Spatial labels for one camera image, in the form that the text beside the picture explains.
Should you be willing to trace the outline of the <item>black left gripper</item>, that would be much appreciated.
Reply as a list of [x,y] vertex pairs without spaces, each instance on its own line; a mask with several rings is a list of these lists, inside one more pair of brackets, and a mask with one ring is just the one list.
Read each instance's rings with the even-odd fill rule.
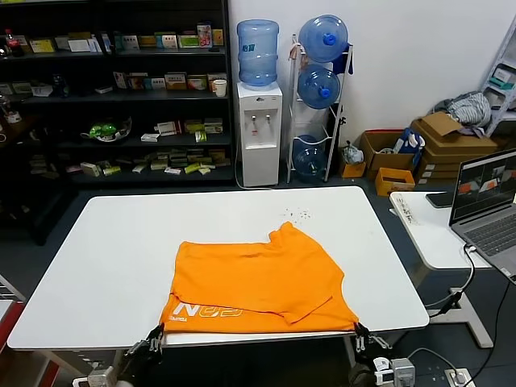
[[145,339],[130,347],[123,355],[122,367],[152,367],[161,362],[164,326],[153,328]]

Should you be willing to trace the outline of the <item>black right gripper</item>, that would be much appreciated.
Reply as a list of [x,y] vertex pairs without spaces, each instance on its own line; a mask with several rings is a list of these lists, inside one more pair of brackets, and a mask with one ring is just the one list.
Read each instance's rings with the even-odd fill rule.
[[[355,324],[356,333],[356,361],[361,364],[373,365],[378,357],[387,357],[387,350],[390,344],[382,337],[374,335],[370,330],[359,322]],[[367,344],[377,344],[380,347],[366,347]]]

